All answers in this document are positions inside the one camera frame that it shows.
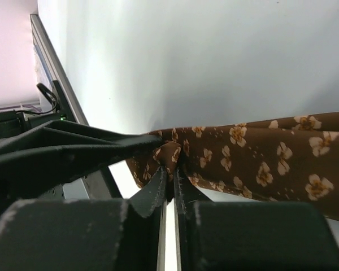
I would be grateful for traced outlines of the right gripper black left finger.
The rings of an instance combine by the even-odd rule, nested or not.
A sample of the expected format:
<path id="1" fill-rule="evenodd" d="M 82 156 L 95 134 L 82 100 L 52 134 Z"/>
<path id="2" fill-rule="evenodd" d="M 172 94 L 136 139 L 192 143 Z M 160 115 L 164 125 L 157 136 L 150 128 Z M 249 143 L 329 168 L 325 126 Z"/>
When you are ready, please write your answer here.
<path id="1" fill-rule="evenodd" d="M 142 218 L 148 218 L 157 207 L 166 200 L 167 170 L 159 167 L 151 180 L 129 201 L 135 212 Z"/>

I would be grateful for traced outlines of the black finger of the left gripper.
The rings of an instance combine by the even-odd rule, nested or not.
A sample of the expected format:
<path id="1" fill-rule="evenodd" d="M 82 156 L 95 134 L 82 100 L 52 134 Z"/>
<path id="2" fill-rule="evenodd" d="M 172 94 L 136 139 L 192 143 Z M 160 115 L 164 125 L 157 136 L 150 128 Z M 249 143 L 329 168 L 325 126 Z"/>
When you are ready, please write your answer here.
<path id="1" fill-rule="evenodd" d="M 125 135 L 54 120 L 0 141 L 0 183 L 67 183 L 162 144 L 158 135 Z"/>

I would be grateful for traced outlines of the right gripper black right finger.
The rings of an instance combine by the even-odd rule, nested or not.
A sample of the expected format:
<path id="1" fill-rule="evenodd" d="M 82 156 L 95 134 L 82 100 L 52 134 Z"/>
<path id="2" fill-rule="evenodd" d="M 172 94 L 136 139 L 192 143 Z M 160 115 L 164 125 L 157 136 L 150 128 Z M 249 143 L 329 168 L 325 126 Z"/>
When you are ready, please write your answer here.
<path id="1" fill-rule="evenodd" d="M 184 171 L 177 167 L 173 174 L 174 195 L 177 211 L 180 215 L 190 217 L 196 202 L 212 202 L 203 192 L 196 188 Z"/>

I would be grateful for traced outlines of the brown floral tie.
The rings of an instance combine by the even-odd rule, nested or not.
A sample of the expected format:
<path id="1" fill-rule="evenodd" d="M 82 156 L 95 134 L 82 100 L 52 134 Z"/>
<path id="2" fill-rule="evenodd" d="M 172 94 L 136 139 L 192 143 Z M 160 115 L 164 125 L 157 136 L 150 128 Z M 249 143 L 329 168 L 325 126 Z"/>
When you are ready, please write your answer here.
<path id="1" fill-rule="evenodd" d="M 196 187 L 261 201 L 315 205 L 339 221 L 339 112 L 153 131 L 163 143 L 127 160 L 138 187 L 159 167 Z"/>

